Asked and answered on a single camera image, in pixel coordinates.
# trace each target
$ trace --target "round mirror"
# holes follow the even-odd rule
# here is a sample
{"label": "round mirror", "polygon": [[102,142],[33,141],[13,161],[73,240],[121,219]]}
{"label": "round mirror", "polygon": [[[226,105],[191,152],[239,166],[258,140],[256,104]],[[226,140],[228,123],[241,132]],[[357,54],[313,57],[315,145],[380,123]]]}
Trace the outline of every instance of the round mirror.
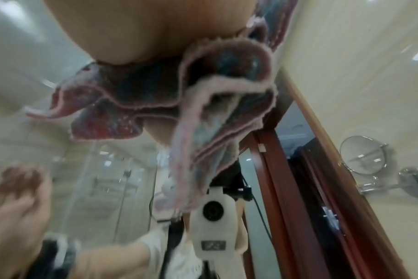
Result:
{"label": "round mirror", "polygon": [[374,174],[386,167],[382,146],[371,138],[352,136],[342,142],[339,152],[350,171],[359,174]]}

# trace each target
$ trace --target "white camera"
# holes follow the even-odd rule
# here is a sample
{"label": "white camera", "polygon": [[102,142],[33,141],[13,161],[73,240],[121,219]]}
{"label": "white camera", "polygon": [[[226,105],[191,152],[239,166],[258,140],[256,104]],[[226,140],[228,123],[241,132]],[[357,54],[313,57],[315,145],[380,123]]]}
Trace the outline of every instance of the white camera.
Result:
{"label": "white camera", "polygon": [[223,194],[223,187],[210,187],[202,206],[191,212],[189,233],[195,255],[204,261],[235,255],[237,210],[234,199]]}

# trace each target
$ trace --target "multicolored towel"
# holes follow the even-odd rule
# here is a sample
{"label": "multicolored towel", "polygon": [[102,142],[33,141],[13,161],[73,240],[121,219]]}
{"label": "multicolored towel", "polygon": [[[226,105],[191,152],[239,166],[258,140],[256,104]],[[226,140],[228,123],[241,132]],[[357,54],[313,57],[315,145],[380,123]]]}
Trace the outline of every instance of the multicolored towel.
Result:
{"label": "multicolored towel", "polygon": [[263,0],[235,38],[203,40],[183,56],[113,66],[93,62],[64,80],[37,119],[80,111],[74,140],[128,139],[147,118],[177,122],[169,170],[175,194],[157,209],[198,206],[211,180],[238,158],[238,139],[262,127],[275,104],[272,53],[281,45],[298,0]]}

